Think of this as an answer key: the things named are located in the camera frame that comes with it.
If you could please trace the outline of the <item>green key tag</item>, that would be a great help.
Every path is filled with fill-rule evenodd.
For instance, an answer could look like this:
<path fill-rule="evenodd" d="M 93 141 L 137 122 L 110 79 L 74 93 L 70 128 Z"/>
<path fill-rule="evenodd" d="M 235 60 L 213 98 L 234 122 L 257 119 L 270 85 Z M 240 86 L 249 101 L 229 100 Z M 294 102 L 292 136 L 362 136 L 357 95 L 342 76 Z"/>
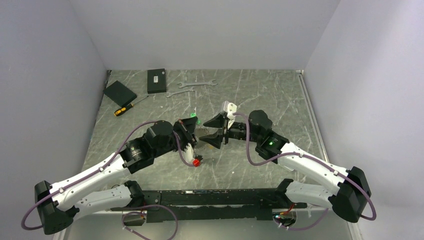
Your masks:
<path fill-rule="evenodd" d="M 190 114 L 191 118 L 195 118 L 196 119 L 196 124 L 199 126 L 201 124 L 201 120 L 199 119 L 199 117 L 197 116 L 196 113 L 191 113 Z"/>

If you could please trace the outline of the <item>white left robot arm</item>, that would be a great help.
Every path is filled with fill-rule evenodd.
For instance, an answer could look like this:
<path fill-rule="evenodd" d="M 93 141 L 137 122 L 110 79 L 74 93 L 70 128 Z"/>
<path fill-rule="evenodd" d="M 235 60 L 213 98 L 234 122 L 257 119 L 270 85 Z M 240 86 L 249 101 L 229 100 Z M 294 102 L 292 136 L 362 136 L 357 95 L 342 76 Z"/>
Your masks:
<path fill-rule="evenodd" d="M 194 155 L 197 122 L 196 116 L 178 119 L 174 124 L 165 120 L 150 121 L 151 126 L 141 137 L 126 138 L 114 153 L 98 164 L 59 182 L 37 183 L 35 203 L 44 234 L 58 233 L 77 219 L 103 209 L 139 209 L 145 196 L 134 180 L 111 190 L 97 189 L 151 166 L 155 159 L 170 152 L 179 152 L 190 166 L 197 165 L 199 158 Z"/>

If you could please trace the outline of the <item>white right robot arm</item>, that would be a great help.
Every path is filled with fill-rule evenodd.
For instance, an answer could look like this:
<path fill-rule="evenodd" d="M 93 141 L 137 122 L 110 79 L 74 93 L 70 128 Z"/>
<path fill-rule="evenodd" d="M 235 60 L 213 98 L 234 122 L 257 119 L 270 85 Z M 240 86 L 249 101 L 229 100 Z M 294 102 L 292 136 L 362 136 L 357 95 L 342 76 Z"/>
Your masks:
<path fill-rule="evenodd" d="M 263 110 L 254 110 L 248 116 L 223 111 L 203 125 L 217 131 L 202 136 L 200 140 L 217 149 L 229 139 L 245 141 L 246 156 L 251 165 L 258 167 L 274 163 L 316 181 L 316 184 L 306 184 L 284 179 L 275 191 L 275 200 L 280 207 L 307 203 L 331 209 L 351 223 L 357 223 L 361 218 L 376 220 L 371 189 L 361 168 L 347 169 L 306 152 L 276 133 L 272 129 L 273 122 Z"/>

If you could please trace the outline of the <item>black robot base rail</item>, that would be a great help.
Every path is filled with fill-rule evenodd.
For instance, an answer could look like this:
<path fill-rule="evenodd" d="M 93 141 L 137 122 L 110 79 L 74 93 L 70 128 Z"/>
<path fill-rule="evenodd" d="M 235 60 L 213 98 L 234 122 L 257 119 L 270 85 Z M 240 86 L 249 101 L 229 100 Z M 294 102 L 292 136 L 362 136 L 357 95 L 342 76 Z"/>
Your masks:
<path fill-rule="evenodd" d="M 145 190 L 144 200 L 112 210 L 146 209 L 148 223 L 162 223 L 177 218 L 189 220 L 256 219 L 269 221 L 279 211 L 304 209 L 305 203 L 292 203 L 274 188 Z"/>

